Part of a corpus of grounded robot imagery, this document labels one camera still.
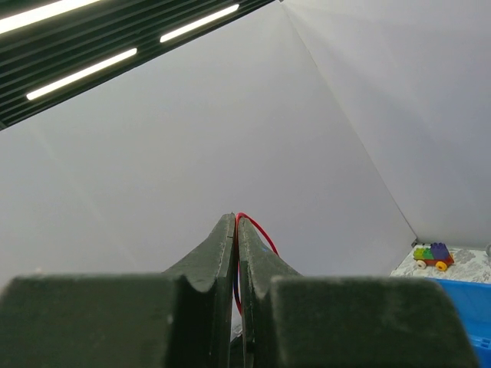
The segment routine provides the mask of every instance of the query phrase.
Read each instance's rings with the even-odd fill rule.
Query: cable
[[[239,212],[236,215],[236,230],[234,231],[234,235],[235,235],[234,236],[234,247],[236,249],[236,251],[235,251],[236,269],[234,270],[235,274],[234,274],[234,279],[233,279],[233,295],[234,295],[234,298],[236,299],[237,309],[239,310],[239,313],[241,316],[242,316],[242,305],[240,303],[240,295],[239,295],[239,220],[242,217],[245,219],[248,219],[254,225],[254,227],[259,230],[259,232],[262,234],[262,236],[264,236],[265,239],[268,241],[269,246],[271,247],[273,252],[275,252],[275,254],[279,256],[278,250],[275,247],[275,243],[273,243],[273,240],[271,240],[268,233],[262,228],[262,226],[260,224],[258,224],[256,222],[256,220],[253,219],[252,217],[250,217],[249,215],[245,214],[244,212]]]

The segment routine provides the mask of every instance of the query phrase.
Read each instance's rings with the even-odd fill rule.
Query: marble surface
[[[428,266],[424,270],[416,267],[413,259],[414,248],[390,276],[396,277],[426,277],[444,278],[447,280],[473,281],[491,284],[491,261],[485,251],[472,249],[449,248],[453,253],[455,264],[452,264],[445,272],[438,271],[435,267]]]

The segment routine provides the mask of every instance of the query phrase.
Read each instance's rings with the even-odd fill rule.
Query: toy train
[[[435,266],[438,271],[446,271],[453,265],[453,257],[444,243],[433,243],[429,248],[416,248],[413,253],[416,266],[425,269],[427,266]]]

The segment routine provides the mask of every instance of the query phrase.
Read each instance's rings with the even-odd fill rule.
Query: linear light fixture
[[[0,35],[100,0],[61,0],[0,20]]]
[[[160,38],[160,42],[166,42],[168,40],[171,40],[172,38],[178,37],[178,36],[183,35],[189,31],[192,31],[193,29],[197,29],[203,25],[211,23],[212,21],[215,21],[218,18],[225,17],[228,14],[236,12],[238,8],[239,8],[239,4],[235,4],[233,6],[225,8],[223,10],[220,10],[217,13],[213,13],[211,15],[208,15],[207,17],[202,18],[198,21],[194,21],[193,23],[190,23],[188,25],[185,25],[184,27],[176,29],[175,31],[172,31],[170,33],[165,34],[164,36],[162,36]]]
[[[29,94],[27,94],[28,100],[34,100],[35,98],[38,98],[40,96],[43,96],[45,94],[49,94],[50,92],[57,90],[58,88],[62,88],[66,86],[67,84],[73,83],[75,81],[78,81],[79,79],[86,77],[87,75],[91,75],[93,73],[96,73],[106,67],[109,67],[113,64],[116,64],[124,59],[128,59],[129,57],[135,55],[137,53],[136,48],[132,48],[131,50],[125,51],[122,54],[116,55],[114,57],[111,57],[110,59],[107,59],[105,61],[102,61],[98,64],[92,65],[91,67],[88,67],[86,69],[83,69],[82,71],[78,71],[75,74],[69,75],[68,77],[65,77],[63,79],[60,79],[54,83],[51,83],[43,88],[39,88],[38,90],[35,90]]]

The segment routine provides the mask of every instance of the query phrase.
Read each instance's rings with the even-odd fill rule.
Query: toy car
[[[429,248],[414,249],[413,257],[416,266],[422,270],[427,266],[435,266],[438,271],[446,271],[448,266],[455,263],[444,243],[433,243]]]

